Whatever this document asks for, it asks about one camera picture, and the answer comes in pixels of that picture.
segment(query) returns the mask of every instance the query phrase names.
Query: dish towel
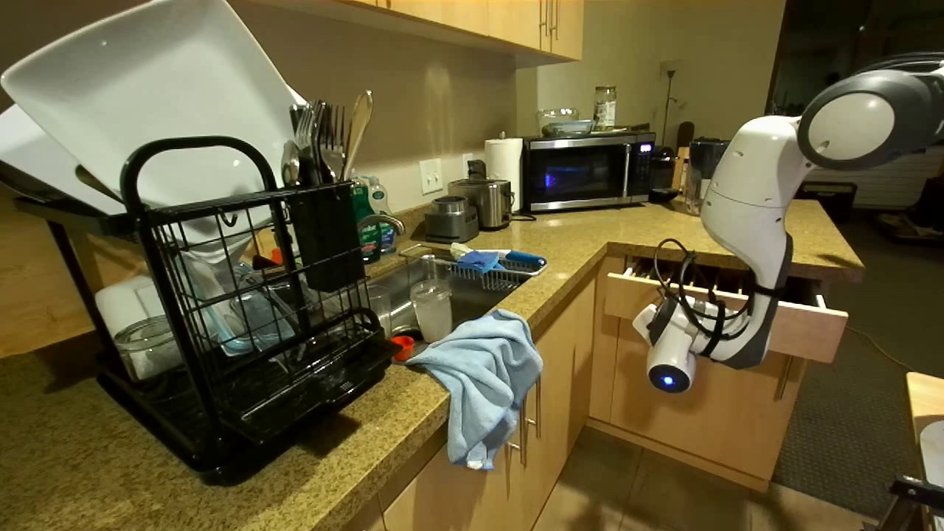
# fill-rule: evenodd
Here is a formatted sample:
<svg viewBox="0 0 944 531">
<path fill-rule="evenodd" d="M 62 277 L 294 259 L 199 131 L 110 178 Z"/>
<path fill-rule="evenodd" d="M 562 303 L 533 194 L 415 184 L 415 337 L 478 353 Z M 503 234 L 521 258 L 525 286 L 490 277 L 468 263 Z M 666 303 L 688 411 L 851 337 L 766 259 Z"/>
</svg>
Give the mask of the dish towel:
<svg viewBox="0 0 944 531">
<path fill-rule="evenodd" d="M 406 367 L 421 367 L 447 390 L 447 464 L 496 470 L 496 451 L 517 430 L 528 390 L 542 373 L 530 328 L 492 309 L 464 322 Z"/>
</svg>

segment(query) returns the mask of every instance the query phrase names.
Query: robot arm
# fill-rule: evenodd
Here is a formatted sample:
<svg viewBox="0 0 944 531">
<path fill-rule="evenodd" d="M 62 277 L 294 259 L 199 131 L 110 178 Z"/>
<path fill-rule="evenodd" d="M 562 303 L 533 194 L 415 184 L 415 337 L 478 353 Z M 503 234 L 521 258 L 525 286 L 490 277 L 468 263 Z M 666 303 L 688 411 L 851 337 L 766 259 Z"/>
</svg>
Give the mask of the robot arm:
<svg viewBox="0 0 944 531">
<path fill-rule="evenodd" d="M 705 231 L 745 263 L 745 314 L 683 294 L 648 303 L 633 330 L 648 339 L 648 380 L 664 393 L 694 383 L 697 356 L 735 370 L 766 353 L 778 286 L 789 266 L 785 212 L 815 166 L 868 169 L 944 138 L 944 54 L 872 66 L 820 92 L 800 119 L 763 114 L 728 141 L 701 200 Z"/>
</svg>

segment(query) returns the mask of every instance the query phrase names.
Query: kitchen counter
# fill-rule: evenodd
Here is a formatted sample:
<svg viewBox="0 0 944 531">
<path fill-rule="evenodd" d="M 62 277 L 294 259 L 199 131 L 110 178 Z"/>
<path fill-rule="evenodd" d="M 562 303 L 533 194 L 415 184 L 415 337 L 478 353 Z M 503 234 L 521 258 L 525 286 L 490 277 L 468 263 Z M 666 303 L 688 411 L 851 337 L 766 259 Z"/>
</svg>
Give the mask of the kitchen counter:
<svg viewBox="0 0 944 531">
<path fill-rule="evenodd" d="M 788 228 L 795 277 L 860 277 L 860 259 L 820 203 L 795 200 Z M 539 333 L 601 258 L 651 253 L 666 237 L 701 263 L 730 263 L 700 218 L 664 206 L 539 216 L 481 234 L 472 249 L 549 258 L 542 275 L 502 300 Z M 244 483 L 205 488 L 96 386 L 92 349 L 0 361 L 0 529 L 341 529 L 415 455 L 446 443 L 447 396 L 433 377 L 393 367 Z"/>
</svg>

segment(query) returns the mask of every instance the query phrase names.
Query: dish rack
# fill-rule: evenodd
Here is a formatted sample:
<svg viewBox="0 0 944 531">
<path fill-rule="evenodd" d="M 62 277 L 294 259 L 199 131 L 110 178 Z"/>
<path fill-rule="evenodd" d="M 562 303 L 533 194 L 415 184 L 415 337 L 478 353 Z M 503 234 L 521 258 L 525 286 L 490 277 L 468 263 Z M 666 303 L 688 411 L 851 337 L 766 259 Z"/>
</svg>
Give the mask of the dish rack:
<svg viewBox="0 0 944 531">
<path fill-rule="evenodd" d="M 260 191 L 142 200 L 142 169 L 157 153 L 199 148 L 247 157 Z M 278 188 L 260 151 L 198 135 L 142 145 L 121 172 L 121 194 L 183 367 L 133 380 L 115 353 L 99 380 L 204 480 L 247 477 L 294 429 L 384 377 L 390 346 L 368 309 L 348 185 Z"/>
</svg>

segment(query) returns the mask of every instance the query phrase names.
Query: kettle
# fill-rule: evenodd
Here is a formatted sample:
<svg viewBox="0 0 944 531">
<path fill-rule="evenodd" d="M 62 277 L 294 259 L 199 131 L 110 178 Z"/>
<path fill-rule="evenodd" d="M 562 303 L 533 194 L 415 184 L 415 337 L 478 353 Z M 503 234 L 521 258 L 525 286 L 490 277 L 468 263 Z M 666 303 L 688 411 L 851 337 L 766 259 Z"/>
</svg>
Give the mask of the kettle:
<svg viewBox="0 0 944 531">
<path fill-rule="evenodd" d="M 465 194 L 478 210 L 478 228 L 502 231 L 511 222 L 511 184 L 508 179 L 453 179 L 452 194 Z"/>
</svg>

